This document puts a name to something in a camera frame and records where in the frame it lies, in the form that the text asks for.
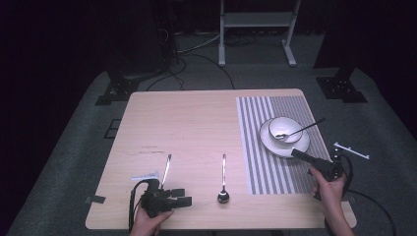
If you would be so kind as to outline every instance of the black equipment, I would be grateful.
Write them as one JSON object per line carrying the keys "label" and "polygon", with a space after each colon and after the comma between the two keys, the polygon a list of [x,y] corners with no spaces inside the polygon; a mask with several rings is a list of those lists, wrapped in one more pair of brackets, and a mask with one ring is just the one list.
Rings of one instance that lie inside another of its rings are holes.
{"label": "black equipment", "polygon": [[[312,157],[309,154],[296,148],[292,150],[291,155],[300,160],[311,163],[316,169],[318,169],[322,173],[323,177],[329,182],[341,177],[341,175],[344,172],[341,162],[338,158],[335,158],[333,161],[328,161],[321,158]],[[322,199],[319,191],[316,193],[314,198],[317,200]]]}
{"label": "black equipment", "polygon": [[[135,205],[136,189],[142,183],[148,183],[148,187],[141,195],[139,202]],[[147,211],[150,218],[154,218],[159,212],[171,211],[173,208],[179,207],[190,207],[192,205],[192,198],[184,196],[184,189],[164,190],[163,187],[159,189],[159,181],[157,179],[142,180],[136,184],[131,192],[129,205],[129,232],[133,227],[135,211],[138,204],[141,204],[141,207]]]}

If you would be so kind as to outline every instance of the white plate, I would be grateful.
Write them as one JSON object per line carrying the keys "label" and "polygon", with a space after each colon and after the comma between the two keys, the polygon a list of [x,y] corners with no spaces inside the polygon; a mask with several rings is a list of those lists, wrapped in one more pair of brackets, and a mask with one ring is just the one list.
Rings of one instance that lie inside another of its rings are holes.
{"label": "white plate", "polygon": [[277,154],[281,157],[293,157],[291,155],[292,149],[297,148],[301,151],[306,151],[310,145],[310,136],[307,132],[303,132],[301,139],[293,146],[283,147],[280,141],[274,139],[269,132],[269,123],[272,119],[267,120],[260,130],[261,141],[264,146],[272,153]]}

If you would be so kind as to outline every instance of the utensil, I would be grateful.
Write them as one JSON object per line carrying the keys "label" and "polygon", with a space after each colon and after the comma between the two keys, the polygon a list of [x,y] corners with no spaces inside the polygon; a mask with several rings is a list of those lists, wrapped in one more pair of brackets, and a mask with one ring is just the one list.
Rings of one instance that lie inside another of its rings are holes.
{"label": "utensil", "polygon": [[317,124],[319,124],[319,123],[324,122],[325,120],[326,120],[326,118],[322,118],[322,119],[320,119],[319,121],[317,121],[317,122],[315,122],[315,123],[313,123],[313,124],[311,124],[311,125],[309,125],[309,126],[306,126],[306,127],[304,127],[303,129],[301,129],[301,130],[299,130],[299,131],[296,131],[296,132],[294,132],[294,133],[292,133],[292,134],[290,134],[290,135],[287,135],[287,134],[276,135],[276,136],[275,136],[275,138],[276,138],[276,139],[278,139],[278,140],[286,140],[286,139],[288,139],[288,137],[290,137],[290,136],[292,136],[292,135],[295,135],[295,134],[297,134],[297,133],[299,133],[299,132],[302,132],[303,130],[307,130],[307,129],[309,129],[310,127],[313,127],[313,126],[315,126],[315,125],[317,125]]}
{"label": "utensil", "polygon": [[165,173],[163,173],[163,179],[162,179],[162,184],[160,185],[160,189],[163,189],[163,184],[165,184],[165,178],[166,178],[166,174],[168,173],[170,161],[171,161],[171,154],[168,155],[168,158],[166,160]]}
{"label": "utensil", "polygon": [[226,192],[226,154],[223,155],[223,189],[221,190],[221,192],[218,194],[217,196],[217,200],[219,203],[221,204],[226,204],[227,202],[229,202],[230,196],[229,194]]}

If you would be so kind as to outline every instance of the white bowl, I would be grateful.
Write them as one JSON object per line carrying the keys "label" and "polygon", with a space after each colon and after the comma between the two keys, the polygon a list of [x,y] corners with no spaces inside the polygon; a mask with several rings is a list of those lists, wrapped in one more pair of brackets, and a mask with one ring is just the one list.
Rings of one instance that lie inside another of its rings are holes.
{"label": "white bowl", "polygon": [[270,135],[282,142],[284,145],[293,145],[294,143],[298,142],[301,137],[303,136],[303,132],[299,132],[294,134],[287,139],[279,139],[277,136],[279,135],[291,135],[294,132],[301,130],[303,127],[298,124],[293,119],[288,117],[277,117],[270,121],[269,123],[269,133]]}

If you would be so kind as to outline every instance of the wooden table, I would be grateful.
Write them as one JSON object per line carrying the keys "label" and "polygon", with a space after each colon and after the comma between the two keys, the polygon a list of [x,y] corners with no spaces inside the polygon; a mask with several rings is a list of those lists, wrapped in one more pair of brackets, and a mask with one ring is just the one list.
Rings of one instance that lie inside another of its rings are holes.
{"label": "wooden table", "polygon": [[[162,229],[324,227],[319,202],[308,194],[248,194],[236,97],[290,95],[304,97],[299,89],[133,93],[96,191],[105,202],[91,204],[87,228],[127,229],[130,192],[137,183],[131,176],[157,170],[161,180],[168,154],[172,159],[164,189],[184,188],[193,205],[176,208]],[[216,197],[224,153],[231,199],[221,205]],[[355,226],[350,204],[343,202],[342,207]]]}

